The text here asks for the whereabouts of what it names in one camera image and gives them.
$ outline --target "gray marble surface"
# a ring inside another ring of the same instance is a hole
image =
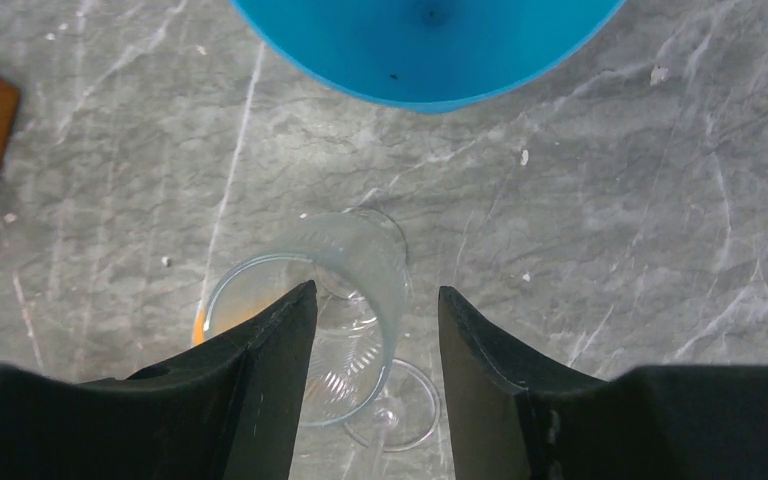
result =
[[[0,2],[0,74],[24,91],[0,360],[125,376],[187,347],[253,247],[363,204],[406,233],[399,356],[441,388],[439,285],[602,378],[768,363],[768,1],[628,0],[543,78],[440,116],[320,86],[224,0]],[[293,478],[344,477],[330,433],[301,432]],[[453,478],[445,418],[387,478]]]

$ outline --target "white speck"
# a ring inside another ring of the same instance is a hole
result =
[[[669,68],[656,64],[655,68],[652,69],[652,74],[649,75],[649,86],[654,87],[666,80],[668,73],[670,73]]]

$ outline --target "blue bucket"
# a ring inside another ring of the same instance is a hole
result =
[[[442,113],[537,78],[623,0],[232,0],[299,68],[369,102]]]

